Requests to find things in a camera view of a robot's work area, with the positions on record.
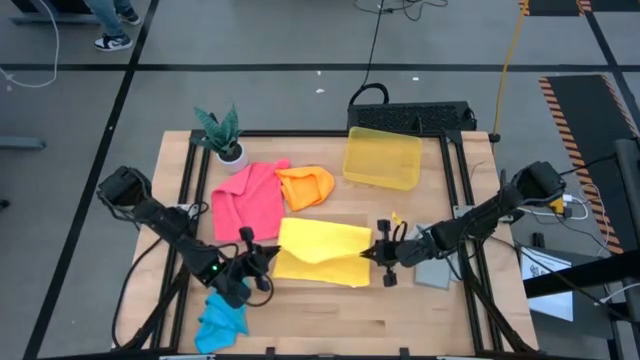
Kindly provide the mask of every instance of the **jeans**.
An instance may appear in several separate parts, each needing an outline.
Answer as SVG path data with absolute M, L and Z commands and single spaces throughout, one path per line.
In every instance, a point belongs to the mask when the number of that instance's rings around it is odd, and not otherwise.
M 84 0 L 84 2 L 104 26 L 105 34 L 111 37 L 124 35 L 124 29 L 117 14 L 126 13 L 133 8 L 130 0 Z

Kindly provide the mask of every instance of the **orange cloth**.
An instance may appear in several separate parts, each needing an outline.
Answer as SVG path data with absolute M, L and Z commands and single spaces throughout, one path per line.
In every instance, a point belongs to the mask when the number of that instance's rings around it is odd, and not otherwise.
M 277 169 L 276 175 L 282 182 L 282 193 L 291 211 L 320 204 L 335 185 L 333 175 L 319 166 Z

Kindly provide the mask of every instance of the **white flower pot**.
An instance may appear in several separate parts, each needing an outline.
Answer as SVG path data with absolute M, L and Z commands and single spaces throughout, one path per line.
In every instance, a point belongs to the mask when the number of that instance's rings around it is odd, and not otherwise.
M 241 142 L 238 142 L 238 146 L 240 146 L 240 149 L 242 149 L 242 153 L 240 154 L 239 158 L 233 161 L 222 160 L 222 158 L 220 158 L 220 154 L 216 154 L 218 161 L 220 161 L 222 167 L 229 174 L 235 174 L 249 165 L 249 157 L 247 156 L 247 152 L 244 149 L 244 145 L 242 145 Z

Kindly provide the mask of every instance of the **blue towel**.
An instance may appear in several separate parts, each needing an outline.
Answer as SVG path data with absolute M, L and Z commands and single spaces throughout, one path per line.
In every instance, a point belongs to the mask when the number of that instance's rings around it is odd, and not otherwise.
M 234 309 L 215 291 L 205 301 L 204 314 L 198 319 L 201 326 L 196 334 L 196 348 L 201 354 L 232 346 L 236 335 L 249 335 L 245 312 L 247 306 Z

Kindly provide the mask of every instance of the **gray floor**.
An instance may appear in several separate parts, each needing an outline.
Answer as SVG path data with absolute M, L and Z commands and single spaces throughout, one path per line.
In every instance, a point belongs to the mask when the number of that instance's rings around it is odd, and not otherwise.
M 361 3 L 375 8 L 375 1 Z M 141 14 L 148 4 L 135 3 Z M 15 12 L 10 2 L 0 4 L 0 64 L 51 63 L 50 27 L 15 26 L 4 15 Z M 374 61 L 500 64 L 517 15 L 517 2 L 507 0 L 451 0 L 448 8 L 426 7 L 418 23 L 401 14 L 388 15 L 381 23 Z M 621 64 L 640 63 L 640 50 L 634 46 L 638 16 L 596 15 Z M 140 63 L 365 63 L 375 20 L 348 0 L 161 0 Z M 91 49 L 99 33 L 97 27 L 61 27 L 60 63 L 128 63 L 131 51 L 102 54 Z M 606 64 L 584 17 L 526 18 L 513 62 Z M 554 75 L 508 76 L 496 162 L 509 174 L 534 160 L 551 161 L 558 169 L 570 166 L 538 85 L 540 76 Z M 33 82 L 50 76 L 42 71 L 16 74 Z M 198 126 L 194 106 L 223 112 L 236 104 L 246 129 L 344 129 L 348 99 L 363 76 L 362 71 L 315 70 L 137 72 L 101 178 L 122 164 L 151 175 L 163 131 Z M 0 151 L 0 197 L 13 202 L 0 214 L 3 358 L 17 359 L 24 352 L 122 77 L 122 72 L 66 71 L 44 89 L 0 92 L 0 134 L 39 136 L 48 144 L 42 152 Z M 392 102 L 466 100 L 480 129 L 490 130 L 499 77 L 490 72 L 400 71 L 373 72 L 370 81 L 387 85 Z M 625 78 L 640 94 L 640 74 Z M 380 99 L 365 94 L 359 101 Z M 577 191 L 576 179 L 569 185 Z M 572 225 L 598 235 L 592 219 Z M 541 227 L 530 218 L 513 231 L 522 241 L 533 231 L 543 231 L 553 249 L 597 252 L 588 237 L 560 226 Z M 131 225 L 112 220 L 93 201 L 40 356 L 108 349 L 111 316 L 135 236 Z M 541 347 L 550 353 L 608 357 L 602 340 L 558 333 L 544 319 L 536 319 L 536 330 Z

